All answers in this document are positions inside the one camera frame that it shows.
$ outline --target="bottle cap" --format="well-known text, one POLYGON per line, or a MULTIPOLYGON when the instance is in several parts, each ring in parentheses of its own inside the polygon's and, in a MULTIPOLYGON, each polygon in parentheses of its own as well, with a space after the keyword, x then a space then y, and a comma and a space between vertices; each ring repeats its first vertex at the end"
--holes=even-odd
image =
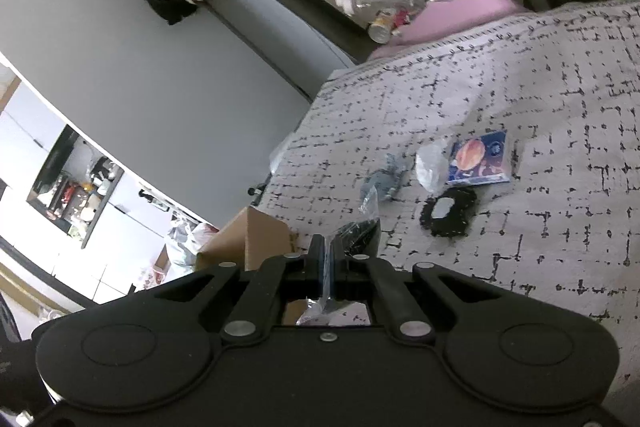
POLYGON ((354 15, 353 0, 335 0, 335 5, 347 15, 354 15))

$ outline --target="bed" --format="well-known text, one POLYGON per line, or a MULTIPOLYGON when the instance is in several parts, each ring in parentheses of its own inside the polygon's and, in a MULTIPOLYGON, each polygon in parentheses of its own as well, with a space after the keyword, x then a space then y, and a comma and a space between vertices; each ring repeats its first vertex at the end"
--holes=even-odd
POLYGON ((431 261, 593 317, 620 346, 608 407, 640 425, 640 0, 516 15, 324 85, 260 209, 308 247, 357 214, 386 153, 507 130, 513 179, 477 189, 466 237, 431 237, 415 172, 380 204, 380 257, 431 261))

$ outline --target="white cabinet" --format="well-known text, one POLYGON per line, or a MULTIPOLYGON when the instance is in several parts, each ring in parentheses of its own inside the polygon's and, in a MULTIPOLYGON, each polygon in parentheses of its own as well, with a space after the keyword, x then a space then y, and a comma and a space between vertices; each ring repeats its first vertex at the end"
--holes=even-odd
POLYGON ((24 129, 44 150, 49 152, 65 122, 56 115, 24 82, 7 103, 4 111, 24 129))
POLYGON ((47 151, 5 112, 0 113, 0 179, 26 200, 47 151))
POLYGON ((353 66, 342 52, 276 0, 211 0, 210 4, 312 98, 334 70, 353 66))
POLYGON ((103 283, 126 294, 140 272, 153 266, 163 247, 164 238, 108 204, 83 252, 106 264, 103 283))
POLYGON ((136 179, 128 172, 125 172, 109 198, 108 204, 112 204, 144 227, 164 237, 169 230, 172 213, 163 212, 158 207, 153 206, 138 195, 139 191, 140 186, 136 179))

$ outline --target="white wall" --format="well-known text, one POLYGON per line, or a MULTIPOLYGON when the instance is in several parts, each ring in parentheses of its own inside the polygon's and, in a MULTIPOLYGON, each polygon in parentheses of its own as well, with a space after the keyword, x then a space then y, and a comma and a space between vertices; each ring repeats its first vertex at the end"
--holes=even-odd
POLYGON ((11 95, 3 113, 7 113, 47 152, 53 148, 66 125, 62 118, 44 104, 33 89, 23 83, 20 83, 18 89, 11 95))
POLYGON ((213 15, 144 0, 0 0, 0 50, 117 161, 222 226, 308 103, 213 15))

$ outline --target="shelf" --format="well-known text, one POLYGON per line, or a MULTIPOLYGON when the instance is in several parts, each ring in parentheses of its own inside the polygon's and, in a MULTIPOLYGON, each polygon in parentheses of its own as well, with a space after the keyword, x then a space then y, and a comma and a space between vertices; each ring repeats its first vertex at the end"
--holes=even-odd
POLYGON ((86 235, 82 240, 82 245, 80 245, 81 250, 85 248, 87 243, 89 242, 89 238, 91 237, 91 234, 94 231, 95 225, 98 224, 98 219, 100 219, 100 214, 109 203, 109 198, 111 198, 111 195, 113 194, 113 191, 116 189, 116 186, 118 185, 118 182, 122 178, 123 174, 124 174, 124 170, 122 168, 118 168, 118 174, 116 174, 116 177, 111 182, 111 185, 107 190, 107 193, 104 195, 104 197, 102 198, 102 201, 100 202, 100 205, 95 211, 94 219, 91 220, 91 223, 89 223, 89 226, 86 229, 86 235))

